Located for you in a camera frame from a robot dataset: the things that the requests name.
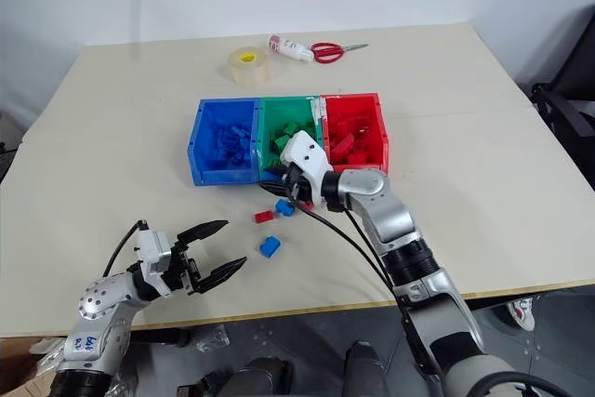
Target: glue bottle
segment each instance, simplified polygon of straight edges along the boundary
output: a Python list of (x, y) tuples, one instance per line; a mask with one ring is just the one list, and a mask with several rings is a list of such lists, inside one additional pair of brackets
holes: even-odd
[(306, 62), (312, 62), (314, 60), (314, 53), (304, 44), (290, 41), (276, 34), (273, 34), (269, 38), (269, 48), (271, 52), (280, 53), (292, 60), (305, 60)]

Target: scissors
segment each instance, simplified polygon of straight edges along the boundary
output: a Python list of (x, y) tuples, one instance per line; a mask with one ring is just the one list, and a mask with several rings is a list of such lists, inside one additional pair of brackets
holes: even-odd
[(340, 46), (331, 42), (318, 42), (310, 50), (314, 53), (314, 60), (321, 64), (330, 64), (341, 58), (346, 51), (364, 48), (368, 44), (358, 44), (356, 46)]

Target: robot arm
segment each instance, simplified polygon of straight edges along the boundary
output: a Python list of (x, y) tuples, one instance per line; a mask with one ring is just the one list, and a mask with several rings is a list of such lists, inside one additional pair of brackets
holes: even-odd
[(505, 361), (484, 352), (469, 307), (434, 259), (413, 217), (393, 194), (382, 172), (334, 172), (324, 151), (303, 131), (287, 143), (281, 160), (287, 166), (282, 185), (261, 182), (264, 189), (289, 195), (297, 207), (298, 200), (319, 205), (324, 198), (330, 211), (349, 209), (362, 219), (403, 315), (417, 365), (426, 376), (442, 382), (446, 395), (480, 397), (489, 392), (495, 397), (520, 397), (534, 395), (521, 391), (530, 386), (552, 395), (568, 395), (544, 380), (512, 372)]
[(91, 283), (79, 299), (79, 317), (66, 338), (64, 360), (52, 382), (50, 397), (102, 397), (122, 362), (134, 315), (159, 298), (171, 298), (184, 289), (189, 295), (204, 293), (227, 281), (246, 258), (228, 262), (205, 278), (193, 259), (187, 258), (188, 244), (220, 230), (227, 220), (197, 225), (178, 235), (170, 247), (163, 232), (139, 221), (139, 261), (127, 271), (105, 276)]

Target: green toy brick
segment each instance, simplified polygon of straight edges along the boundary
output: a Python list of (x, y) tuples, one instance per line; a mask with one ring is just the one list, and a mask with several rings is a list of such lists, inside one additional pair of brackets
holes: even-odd
[(284, 133), (289, 137), (293, 137), (296, 132), (298, 132), (299, 128), (298, 125), (295, 123), (287, 123), (285, 129), (283, 129)]
[(287, 135), (283, 135), (282, 137), (275, 140), (275, 146), (277, 146), (277, 150), (279, 153), (283, 152), (285, 144), (289, 142), (289, 137)]

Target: red block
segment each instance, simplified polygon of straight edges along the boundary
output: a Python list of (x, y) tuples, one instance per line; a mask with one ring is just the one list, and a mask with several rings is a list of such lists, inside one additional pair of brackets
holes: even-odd
[(353, 149), (357, 152), (368, 152), (368, 145), (365, 143), (364, 139), (356, 139)]
[(347, 154), (353, 149), (354, 142), (355, 137), (353, 134), (349, 134), (337, 146), (331, 147), (331, 163), (340, 163), (345, 160)]
[(268, 220), (273, 220), (275, 216), (272, 214), (272, 211), (263, 211), (262, 213), (256, 213), (254, 215), (254, 220), (257, 223), (266, 222)]
[(365, 165), (365, 152), (350, 153), (347, 156), (347, 163), (350, 165)]
[(351, 131), (362, 133), (368, 130), (368, 118), (365, 115), (354, 116), (350, 119)]
[(337, 137), (344, 139), (350, 133), (350, 124), (346, 121), (340, 121), (335, 126), (335, 130), (337, 132)]

